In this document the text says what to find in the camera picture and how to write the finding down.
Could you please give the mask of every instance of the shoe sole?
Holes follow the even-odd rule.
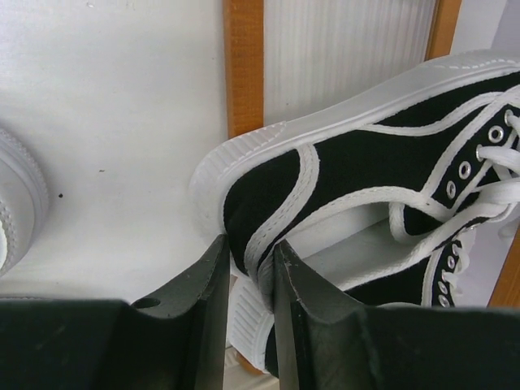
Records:
[[[438,58],[325,110],[232,138],[209,152],[193,173],[189,192],[195,223],[208,241],[224,232],[223,204],[229,189],[265,161],[375,123],[425,98],[519,70],[520,57],[490,50]]]
[[[22,180],[34,205],[33,243],[43,228],[49,209],[49,194],[41,169],[33,156],[14,136],[0,128],[0,159]]]

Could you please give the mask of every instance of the eyelet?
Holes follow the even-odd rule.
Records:
[[[476,151],[474,152],[474,155],[477,157],[477,161],[478,161],[479,163],[481,163],[482,161],[484,161],[484,159],[483,159],[482,157],[480,157],[480,155],[479,155],[479,149],[480,149],[480,148],[482,148],[482,145],[478,144],[478,145],[477,145],[477,149],[476,149]]]
[[[454,199],[455,195],[457,195],[457,187],[451,180],[448,182],[448,185],[446,185],[446,193],[450,199]]]
[[[498,144],[504,139],[504,129],[500,126],[493,126],[489,129],[489,132],[487,132],[487,138],[493,144]]]
[[[471,165],[467,161],[463,161],[458,167],[458,176],[465,180],[471,175]]]
[[[504,122],[505,122],[505,125],[508,127],[508,128],[511,128],[513,127],[508,119],[509,116],[514,116],[514,113],[511,111],[511,110],[507,110],[505,113],[504,113]]]
[[[440,304],[441,304],[443,307],[450,307],[450,306],[451,306],[451,305],[449,304],[448,298],[445,297],[444,295],[439,295],[439,302],[440,302]]]
[[[448,256],[448,267],[450,270],[455,268],[455,258],[453,256]]]
[[[442,283],[440,280],[439,280],[439,283],[437,284],[439,286],[439,290],[444,294],[444,295],[448,295],[448,288],[446,287],[446,284]]]

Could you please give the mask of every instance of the wooden strip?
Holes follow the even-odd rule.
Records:
[[[520,229],[509,249],[489,306],[520,307]]]
[[[263,126],[263,0],[223,0],[227,133]]]
[[[462,0],[437,0],[431,25],[426,59],[448,55],[452,49],[453,35],[457,26]]]

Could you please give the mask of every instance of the wooden frame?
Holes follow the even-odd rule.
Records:
[[[462,0],[437,0],[426,59],[449,54]],[[223,0],[227,128],[235,137],[263,126],[263,0]],[[490,306],[520,307],[520,233]]]

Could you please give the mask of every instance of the ribbed white panel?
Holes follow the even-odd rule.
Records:
[[[265,122],[294,119],[422,62],[434,0],[265,0]]]

